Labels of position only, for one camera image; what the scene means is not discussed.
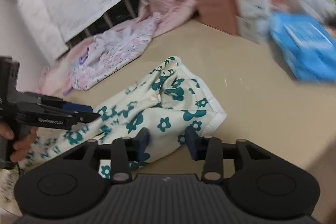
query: pink floral cloth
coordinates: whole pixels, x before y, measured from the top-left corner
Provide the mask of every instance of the pink floral cloth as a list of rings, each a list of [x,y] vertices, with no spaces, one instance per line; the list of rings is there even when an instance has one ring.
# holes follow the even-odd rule
[[[86,58],[80,59],[70,72],[72,88],[88,90],[139,57],[152,40],[160,17],[160,13],[155,12],[152,17],[127,26],[120,33],[110,29],[96,35]]]

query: beige floor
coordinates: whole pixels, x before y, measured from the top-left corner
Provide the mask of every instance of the beige floor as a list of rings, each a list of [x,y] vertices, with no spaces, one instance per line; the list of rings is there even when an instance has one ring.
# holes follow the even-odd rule
[[[232,143],[246,138],[318,177],[322,195],[314,216],[327,223],[336,205],[332,189],[336,168],[325,164],[332,155],[336,162],[336,153],[332,154],[336,151],[336,87],[296,81],[276,47],[260,46],[191,20],[155,38],[140,58],[91,90],[73,92],[66,99],[98,104],[172,55],[206,82],[227,112],[216,137]],[[202,166],[182,147],[141,172],[200,174]],[[231,163],[226,171],[232,173]]]

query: fabric hem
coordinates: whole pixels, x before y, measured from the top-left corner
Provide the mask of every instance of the fabric hem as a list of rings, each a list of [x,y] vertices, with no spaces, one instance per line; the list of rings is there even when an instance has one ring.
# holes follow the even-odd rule
[[[213,119],[208,123],[206,128],[203,130],[201,136],[203,135],[209,135],[214,133],[217,128],[221,125],[221,123],[225,120],[227,114],[223,110],[221,104],[216,100],[212,92],[210,91],[209,87],[206,85],[206,83],[200,78],[199,76],[193,74],[181,61],[181,59],[177,56],[175,56],[176,59],[180,62],[180,67],[182,70],[187,74],[188,77],[191,79],[196,79],[196,81],[199,84],[200,89],[203,91],[205,98],[208,100],[209,105],[211,108],[218,112]]]

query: ribbed black surface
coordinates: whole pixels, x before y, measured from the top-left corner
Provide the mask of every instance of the ribbed black surface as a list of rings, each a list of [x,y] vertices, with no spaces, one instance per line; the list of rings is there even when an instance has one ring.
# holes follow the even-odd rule
[[[288,221],[264,220],[236,208],[219,186],[195,175],[140,174],[115,185],[95,208],[63,220],[25,215],[16,224],[317,224],[309,216]]]

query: white wall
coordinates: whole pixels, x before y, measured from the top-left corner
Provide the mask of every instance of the white wall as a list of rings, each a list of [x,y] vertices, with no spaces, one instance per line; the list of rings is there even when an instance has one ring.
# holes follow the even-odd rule
[[[16,0],[0,0],[0,55],[20,62],[18,90],[33,90],[48,65],[21,19]]]

